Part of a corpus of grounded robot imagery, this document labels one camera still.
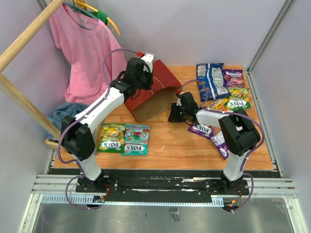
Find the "purple candy bag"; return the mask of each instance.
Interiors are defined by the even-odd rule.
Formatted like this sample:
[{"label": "purple candy bag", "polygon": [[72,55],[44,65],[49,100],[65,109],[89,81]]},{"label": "purple candy bag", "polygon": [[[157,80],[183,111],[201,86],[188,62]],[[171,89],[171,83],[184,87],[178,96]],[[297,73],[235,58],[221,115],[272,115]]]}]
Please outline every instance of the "purple candy bag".
[{"label": "purple candy bag", "polygon": [[229,157],[229,150],[228,147],[225,145],[225,139],[223,136],[223,132],[219,132],[216,136],[210,138],[214,145],[216,146],[217,150],[223,156],[223,159],[226,160]]},{"label": "purple candy bag", "polygon": [[192,123],[188,131],[200,135],[202,137],[205,137],[207,139],[210,139],[211,137],[214,136],[215,128],[208,125],[199,125],[196,123]]}]

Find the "wooden table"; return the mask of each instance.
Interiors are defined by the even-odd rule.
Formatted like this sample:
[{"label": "wooden table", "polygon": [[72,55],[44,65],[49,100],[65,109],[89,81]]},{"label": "wooden table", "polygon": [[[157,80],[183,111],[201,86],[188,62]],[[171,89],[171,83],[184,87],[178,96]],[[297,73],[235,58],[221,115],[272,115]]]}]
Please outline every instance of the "wooden table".
[{"label": "wooden table", "polygon": [[[195,79],[195,66],[168,66],[169,70],[183,84]],[[199,103],[197,83],[193,82],[184,87],[183,91],[190,91]],[[258,120],[254,102],[249,94],[251,109],[247,114]],[[119,153],[99,153],[95,156],[101,168],[150,168],[150,169],[224,169],[227,161],[224,161],[214,144],[199,135],[188,132],[185,123],[169,123],[170,110],[158,117],[149,119],[141,124],[150,125],[149,148],[147,156],[121,156]],[[137,124],[125,105],[115,109],[105,120],[109,122],[124,122]],[[62,150],[62,158],[70,160],[72,157]],[[55,168],[76,168],[77,165],[62,164],[58,158],[54,163]],[[246,163],[246,169],[272,170],[273,165],[266,144],[251,154]]]}]

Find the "black mounting plate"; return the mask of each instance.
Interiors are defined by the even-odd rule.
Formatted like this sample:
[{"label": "black mounting plate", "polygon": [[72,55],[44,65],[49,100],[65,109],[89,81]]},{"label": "black mounting plate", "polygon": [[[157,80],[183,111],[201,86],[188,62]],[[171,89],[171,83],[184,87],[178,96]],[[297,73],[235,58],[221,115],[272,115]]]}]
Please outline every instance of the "black mounting plate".
[{"label": "black mounting plate", "polygon": [[95,182],[86,178],[79,178],[76,186],[76,192],[105,193],[107,189],[104,184],[108,184],[110,186],[110,193],[117,193],[119,180],[116,177],[99,177]]},{"label": "black mounting plate", "polygon": [[224,189],[222,180],[211,179],[205,180],[206,193],[209,195],[240,195],[238,189],[242,191],[242,195],[249,195],[249,188],[246,180],[242,180],[237,186],[230,189]]}]

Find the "wooden pole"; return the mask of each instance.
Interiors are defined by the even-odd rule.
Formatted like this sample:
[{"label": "wooden pole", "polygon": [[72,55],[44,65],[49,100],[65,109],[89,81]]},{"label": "wooden pole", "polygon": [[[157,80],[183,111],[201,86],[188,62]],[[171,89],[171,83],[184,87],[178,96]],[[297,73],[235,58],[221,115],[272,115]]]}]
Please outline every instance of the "wooden pole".
[{"label": "wooden pole", "polygon": [[53,0],[0,56],[0,72],[11,63],[65,0]]},{"label": "wooden pole", "polygon": [[60,140],[60,131],[1,73],[48,21],[64,0],[53,0],[0,56],[0,89],[44,129]]}]

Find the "gray wall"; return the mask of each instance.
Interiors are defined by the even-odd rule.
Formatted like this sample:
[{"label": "gray wall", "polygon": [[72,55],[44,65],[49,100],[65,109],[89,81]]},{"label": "gray wall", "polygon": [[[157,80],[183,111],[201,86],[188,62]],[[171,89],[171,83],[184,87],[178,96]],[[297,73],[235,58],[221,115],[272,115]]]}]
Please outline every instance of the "gray wall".
[{"label": "gray wall", "polygon": [[268,132],[311,229],[311,1],[296,0],[253,72]]},{"label": "gray wall", "polygon": [[[1,1],[0,53],[35,19],[34,0]],[[4,75],[44,114],[65,101],[69,69],[45,25]],[[50,149],[46,132],[0,91],[0,226],[17,232],[37,173],[44,171]]]},{"label": "gray wall", "polygon": [[249,66],[285,0],[88,0],[108,14],[122,47],[167,65]]}]

